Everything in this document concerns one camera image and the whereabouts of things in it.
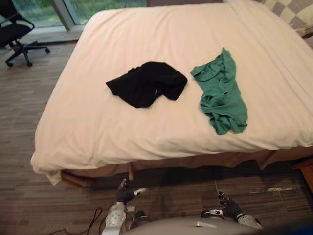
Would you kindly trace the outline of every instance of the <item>green shirt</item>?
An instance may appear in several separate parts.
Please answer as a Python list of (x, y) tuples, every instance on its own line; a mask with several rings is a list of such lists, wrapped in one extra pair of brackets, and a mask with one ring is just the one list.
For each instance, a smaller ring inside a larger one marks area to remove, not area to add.
[(194, 67), (191, 74), (203, 90), (200, 106), (210, 117), (216, 133), (243, 132), (247, 126), (247, 109), (235, 81), (236, 64), (230, 53), (223, 48), (215, 60)]

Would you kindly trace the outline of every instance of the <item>cable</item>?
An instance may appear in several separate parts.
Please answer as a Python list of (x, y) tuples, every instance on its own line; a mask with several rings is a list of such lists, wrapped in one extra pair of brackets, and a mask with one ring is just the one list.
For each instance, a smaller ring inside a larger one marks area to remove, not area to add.
[[(68, 235), (80, 235), (80, 234), (84, 234), (84, 233), (87, 232), (87, 235), (89, 235), (90, 229), (92, 228), (92, 226), (94, 225), (94, 223), (97, 221), (97, 219), (98, 219), (99, 216), (101, 215), (102, 211), (103, 211), (102, 207), (97, 207), (97, 209), (94, 211), (93, 219), (92, 219), (92, 221), (90, 222), (88, 229), (86, 229), (86, 230), (84, 230), (84, 231), (82, 231), (82, 232), (79, 232), (79, 233), (70, 233), (70, 232), (68, 232), (68, 231), (66, 230), (66, 228), (63, 228), (63, 229), (59, 229), (59, 230), (53, 231), (53, 232), (51, 232), (51, 233), (49, 233), (49, 234), (47, 234), (47, 235), (52, 235), (52, 234), (56, 234), (56, 233), (59, 233), (59, 232), (64, 232), (65, 234), (68, 234)], [(103, 223), (104, 220), (105, 220), (105, 218), (104, 218), (104, 219), (101, 221), (101, 223), (100, 223), (100, 226), (99, 226), (99, 234), (100, 234), (100, 232), (101, 232), (101, 225), (102, 225), (102, 223)]]

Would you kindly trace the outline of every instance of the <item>black office chair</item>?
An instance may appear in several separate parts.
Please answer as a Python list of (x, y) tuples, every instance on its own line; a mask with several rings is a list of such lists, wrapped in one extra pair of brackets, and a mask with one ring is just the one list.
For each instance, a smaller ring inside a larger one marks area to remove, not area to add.
[[(39, 46), (37, 41), (27, 45), (21, 44), (18, 41), (18, 39), (32, 31), (35, 26), (32, 22), (28, 21), (18, 13), (11, 0), (0, 0), (0, 15), (5, 18), (5, 20), (0, 23), (0, 47), (9, 44), (14, 50), (14, 54), (5, 61), (9, 67), (13, 66), (13, 63), (10, 61), (22, 53), (26, 59), (27, 66), (32, 66), (33, 64), (29, 61), (27, 55), (29, 50), (45, 49), (46, 53), (50, 53), (50, 50), (47, 47)], [(17, 21), (27, 22), (31, 25), (31, 28), (24, 24), (17, 23)]]

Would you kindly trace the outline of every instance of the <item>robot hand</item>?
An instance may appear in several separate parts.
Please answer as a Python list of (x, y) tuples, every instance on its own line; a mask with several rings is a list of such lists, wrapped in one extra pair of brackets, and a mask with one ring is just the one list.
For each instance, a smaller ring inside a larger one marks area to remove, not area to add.
[(233, 218), (238, 222), (238, 218), (242, 215), (242, 210), (239, 205), (223, 192), (219, 192), (219, 199), (221, 199), (220, 203), (225, 206), (225, 208), (222, 209), (223, 215)]
[(128, 191), (129, 182), (126, 179), (123, 179), (121, 184), (118, 187), (117, 193), (116, 193), (116, 202), (122, 202), (124, 205), (131, 201), (135, 196), (141, 194), (142, 192), (146, 191), (145, 188), (140, 188), (136, 191)]

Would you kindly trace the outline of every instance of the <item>bed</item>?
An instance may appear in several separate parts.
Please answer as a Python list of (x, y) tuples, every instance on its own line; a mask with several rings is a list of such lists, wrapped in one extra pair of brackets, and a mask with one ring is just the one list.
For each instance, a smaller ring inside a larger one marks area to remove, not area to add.
[[(240, 134), (217, 135), (201, 111), (190, 71), (226, 48), (248, 110)], [(136, 109), (106, 82), (148, 61), (188, 80), (177, 101), (161, 96)], [(128, 8), (87, 23), (35, 134), (31, 164), (52, 184), (157, 167), (234, 167), (312, 154), (312, 50), (263, 5), (226, 3)]]

